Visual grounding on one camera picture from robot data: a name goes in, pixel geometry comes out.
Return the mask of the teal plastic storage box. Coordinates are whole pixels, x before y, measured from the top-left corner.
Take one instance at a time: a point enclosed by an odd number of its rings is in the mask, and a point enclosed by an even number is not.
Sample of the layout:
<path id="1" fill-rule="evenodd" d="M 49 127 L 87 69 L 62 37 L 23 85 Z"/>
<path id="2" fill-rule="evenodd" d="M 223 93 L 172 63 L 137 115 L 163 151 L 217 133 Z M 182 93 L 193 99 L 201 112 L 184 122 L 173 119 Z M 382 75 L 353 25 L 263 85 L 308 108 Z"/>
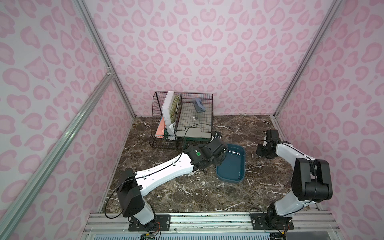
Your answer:
<path id="1" fill-rule="evenodd" d="M 228 151 L 242 155 L 227 153 L 222 164 L 216 167 L 216 175 L 220 181 L 237 184 L 245 178 L 246 151 L 243 147 L 234 144 L 228 144 Z"/>

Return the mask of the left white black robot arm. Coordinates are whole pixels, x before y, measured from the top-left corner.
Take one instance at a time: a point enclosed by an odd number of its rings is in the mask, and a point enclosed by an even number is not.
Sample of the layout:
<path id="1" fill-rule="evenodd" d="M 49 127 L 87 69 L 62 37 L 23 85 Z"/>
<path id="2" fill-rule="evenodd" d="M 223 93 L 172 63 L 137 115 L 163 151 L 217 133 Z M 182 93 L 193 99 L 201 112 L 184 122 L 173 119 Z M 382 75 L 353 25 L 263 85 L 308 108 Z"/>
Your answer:
<path id="1" fill-rule="evenodd" d="M 144 226 L 154 222 L 156 214 L 144 199 L 146 195 L 182 175 L 204 170 L 211 165 L 221 165 L 227 151 L 228 145 L 221 138 L 212 137 L 208 144 L 190 146 L 175 158 L 153 168 L 138 172 L 127 169 L 121 174 L 114 190 L 121 215 L 128 219 L 133 217 Z"/>

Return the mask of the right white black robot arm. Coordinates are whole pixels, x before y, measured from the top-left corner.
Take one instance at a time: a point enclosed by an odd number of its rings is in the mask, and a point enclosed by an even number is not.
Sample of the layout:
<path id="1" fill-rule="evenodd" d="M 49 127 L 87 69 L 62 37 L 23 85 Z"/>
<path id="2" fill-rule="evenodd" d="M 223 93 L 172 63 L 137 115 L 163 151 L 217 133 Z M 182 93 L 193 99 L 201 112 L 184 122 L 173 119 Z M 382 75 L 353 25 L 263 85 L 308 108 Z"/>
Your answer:
<path id="1" fill-rule="evenodd" d="M 293 169 L 292 189 L 268 207 L 267 221 L 270 224 L 288 222 L 306 206 L 332 198 L 333 187 L 327 161 L 310 157 L 286 142 L 258 144 L 256 154 L 270 160 L 283 158 Z"/>

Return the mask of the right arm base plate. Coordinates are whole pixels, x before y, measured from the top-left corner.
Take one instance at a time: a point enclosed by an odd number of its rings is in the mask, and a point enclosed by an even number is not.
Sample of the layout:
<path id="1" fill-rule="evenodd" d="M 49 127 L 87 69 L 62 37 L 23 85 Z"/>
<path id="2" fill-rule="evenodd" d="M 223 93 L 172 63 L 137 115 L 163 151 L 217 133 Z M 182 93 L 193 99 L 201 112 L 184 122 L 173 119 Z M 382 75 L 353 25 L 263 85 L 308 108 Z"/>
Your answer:
<path id="1" fill-rule="evenodd" d="M 253 230 L 293 230 L 292 218 L 281 217 L 279 215 L 250 214 Z"/>

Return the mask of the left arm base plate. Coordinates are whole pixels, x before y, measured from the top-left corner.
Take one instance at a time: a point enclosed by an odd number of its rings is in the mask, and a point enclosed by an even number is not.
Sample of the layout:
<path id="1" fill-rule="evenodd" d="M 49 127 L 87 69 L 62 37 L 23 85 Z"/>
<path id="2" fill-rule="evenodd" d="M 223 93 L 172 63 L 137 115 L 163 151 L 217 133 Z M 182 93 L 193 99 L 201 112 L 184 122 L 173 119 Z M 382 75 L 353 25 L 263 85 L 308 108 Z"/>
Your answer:
<path id="1" fill-rule="evenodd" d="M 156 232 L 158 230 L 167 232 L 170 230 L 171 215 L 156 215 L 146 225 L 142 225 L 135 217 L 131 217 L 130 221 L 129 232 Z"/>

